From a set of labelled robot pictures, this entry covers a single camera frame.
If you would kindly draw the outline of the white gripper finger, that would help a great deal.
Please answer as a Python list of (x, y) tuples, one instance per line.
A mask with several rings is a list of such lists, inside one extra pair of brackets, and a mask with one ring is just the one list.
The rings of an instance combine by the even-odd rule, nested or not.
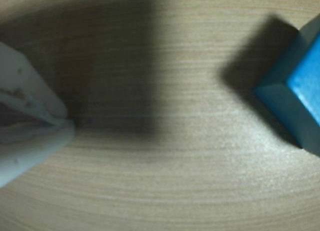
[(68, 109), (27, 57), (0, 44), (0, 102), (47, 123), (63, 123)]
[(43, 122), (17, 123), (0, 128), (0, 186), (65, 147), (75, 136), (72, 121), (62, 125)]

